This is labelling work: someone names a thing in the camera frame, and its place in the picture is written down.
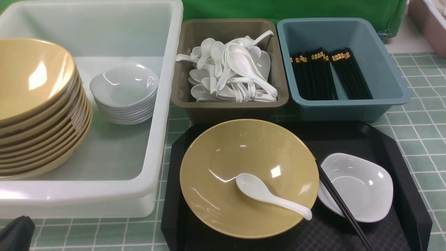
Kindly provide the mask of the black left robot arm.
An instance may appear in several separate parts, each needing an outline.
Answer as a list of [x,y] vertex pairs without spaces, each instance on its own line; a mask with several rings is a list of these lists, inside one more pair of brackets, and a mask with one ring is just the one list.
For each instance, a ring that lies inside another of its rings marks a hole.
[[0,231],[0,250],[29,251],[35,227],[29,216],[15,218]]

